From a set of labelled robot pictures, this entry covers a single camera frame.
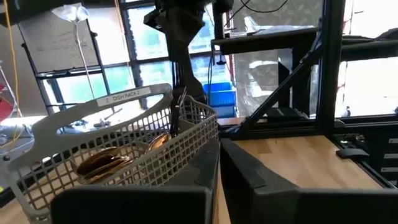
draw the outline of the black bracket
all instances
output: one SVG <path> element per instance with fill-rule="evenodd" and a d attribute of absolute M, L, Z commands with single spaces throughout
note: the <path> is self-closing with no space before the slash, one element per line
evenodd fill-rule
<path fill-rule="evenodd" d="M 336 151 L 336 155 L 342 159 L 368 158 L 370 156 L 363 149 L 342 149 Z"/>
<path fill-rule="evenodd" d="M 230 134 L 240 134 L 242 132 L 250 130 L 253 125 L 255 125 L 259 119 L 261 119 L 267 110 L 271 109 L 274 106 L 279 98 L 284 95 L 293 85 L 294 83 L 305 75 L 305 72 L 311 69 L 312 65 L 316 64 L 322 54 L 322 44 L 320 43 L 321 33 L 318 33 L 317 38 L 315 39 L 311 50 L 304 56 L 301 60 L 300 65 L 296 67 L 296 69 L 278 86 L 278 88 L 264 101 L 258 109 L 253 112 L 252 115 L 245 118 L 245 120 L 230 129 L 226 132 Z"/>

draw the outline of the whiteboard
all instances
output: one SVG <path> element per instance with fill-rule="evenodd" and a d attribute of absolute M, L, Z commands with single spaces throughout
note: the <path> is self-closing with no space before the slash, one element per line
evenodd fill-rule
<path fill-rule="evenodd" d="M 84 67 L 72 22 L 45 12 L 19 25 L 39 73 Z M 86 21 L 78 23 L 78 34 L 87 66 L 98 65 Z"/>

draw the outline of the white plastic dish rack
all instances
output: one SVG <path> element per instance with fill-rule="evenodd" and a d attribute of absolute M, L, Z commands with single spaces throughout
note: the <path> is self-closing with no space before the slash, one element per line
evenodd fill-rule
<path fill-rule="evenodd" d="M 85 116 L 155 95 L 163 95 L 163 98 L 129 121 L 87 133 L 57 134 L 61 127 Z M 0 162 L 2 175 L 29 221 L 51 223 L 51 200 L 63 190 L 79 185 L 76 166 L 105 147 L 121 147 L 121 156 L 131 156 L 135 160 L 100 183 L 102 185 L 160 186 L 178 174 L 199 148 L 217 138 L 218 129 L 216 112 L 186 96 L 180 116 L 180 134 L 157 150 L 144 154 L 152 139 L 169 132 L 171 99 L 169 84 L 145 86 L 76 105 L 35 123 L 32 149 L 11 162 Z M 30 174 L 22 176 L 21 169 L 27 168 Z"/>

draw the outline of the dish rack handle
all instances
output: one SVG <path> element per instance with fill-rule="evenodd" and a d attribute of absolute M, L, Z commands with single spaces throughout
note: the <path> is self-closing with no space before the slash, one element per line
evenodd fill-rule
<path fill-rule="evenodd" d="M 129 101 L 139 100 L 155 95 L 163 95 L 163 98 L 156 103 L 156 105 L 149 108 L 141 115 L 133 118 L 138 121 L 147 117 L 148 114 L 153 114 L 170 107 L 172 88 L 169 84 L 164 83 L 121 91 L 113 95 L 104 96 L 102 98 L 76 105 L 72 108 L 51 114 L 44 119 L 41 119 L 32 126 L 32 132 L 35 139 L 33 148 L 21 155 L 21 157 L 17 158 L 19 165 L 32 161 L 33 157 L 40 160 L 52 154 L 60 153 L 84 144 L 103 134 L 120 130 L 127 123 L 131 124 L 132 120 L 87 133 L 59 134 L 57 132 L 60 128 L 88 115 L 95 114 Z"/>

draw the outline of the desk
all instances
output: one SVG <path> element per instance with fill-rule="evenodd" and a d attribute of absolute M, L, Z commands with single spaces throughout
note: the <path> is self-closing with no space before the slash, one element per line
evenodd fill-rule
<path fill-rule="evenodd" d="M 338 148 L 324 136 L 236 141 L 239 147 L 266 167 L 305 188 L 380 189 L 370 176 L 351 160 L 335 155 Z M 229 224 L 229 215 L 219 173 L 214 223 Z M 16 200 L 0 209 L 0 224 L 26 224 Z"/>

